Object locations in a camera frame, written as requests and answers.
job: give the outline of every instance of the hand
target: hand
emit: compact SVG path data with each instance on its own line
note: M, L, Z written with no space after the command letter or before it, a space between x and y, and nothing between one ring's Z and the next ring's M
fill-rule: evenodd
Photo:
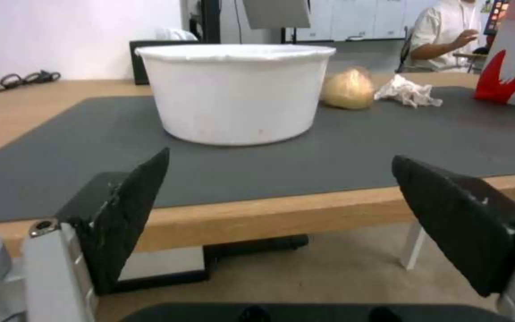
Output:
M452 45L455 49L462 48L471 41L478 39L478 30L476 29L466 29L462 31L460 35L454 41L452 41Z

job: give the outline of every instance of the screw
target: screw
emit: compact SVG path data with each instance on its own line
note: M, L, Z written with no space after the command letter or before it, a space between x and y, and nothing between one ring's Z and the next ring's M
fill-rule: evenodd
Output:
M39 220L29 228L29 237L35 238L54 232L59 229L59 222L56 218Z

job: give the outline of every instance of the red pattern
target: red pattern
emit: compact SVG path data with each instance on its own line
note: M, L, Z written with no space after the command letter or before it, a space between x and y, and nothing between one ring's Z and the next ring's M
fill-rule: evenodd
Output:
M506 57L506 50L497 53L494 58L484 68L474 98L507 104L510 97L515 93L515 78L509 82L500 80L502 63Z

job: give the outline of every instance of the white cabinet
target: white cabinet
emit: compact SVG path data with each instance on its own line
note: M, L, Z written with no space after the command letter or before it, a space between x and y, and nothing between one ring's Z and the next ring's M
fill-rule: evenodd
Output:
M417 22L418 16L425 9L434 6L438 0L405 0L405 18L403 20L402 27L405 26L414 27L414 23Z
M331 38L335 41L371 39L376 0L333 0Z
M298 41L331 40L333 0L309 0L311 6L310 28L298 28ZM291 42L293 28L286 28L286 42Z
M403 38L406 0L376 0L373 38Z

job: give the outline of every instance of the person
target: person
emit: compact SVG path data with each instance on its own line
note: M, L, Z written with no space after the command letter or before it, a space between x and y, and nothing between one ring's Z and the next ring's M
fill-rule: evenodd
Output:
M415 23L409 58L413 67L436 72L466 72L468 60L455 53L480 47L480 11L476 0L439 0Z

